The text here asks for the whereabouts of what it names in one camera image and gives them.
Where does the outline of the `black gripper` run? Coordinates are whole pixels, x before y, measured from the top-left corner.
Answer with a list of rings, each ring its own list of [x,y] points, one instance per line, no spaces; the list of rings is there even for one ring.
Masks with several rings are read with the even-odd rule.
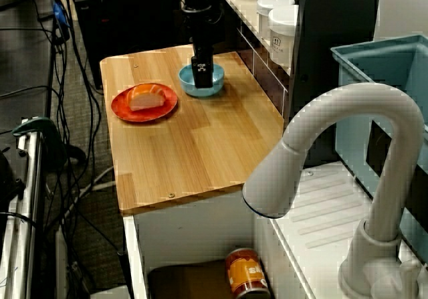
[[[225,40],[225,16],[222,6],[204,9],[182,8],[185,26],[195,55],[191,69],[196,88],[213,87],[213,46]]]

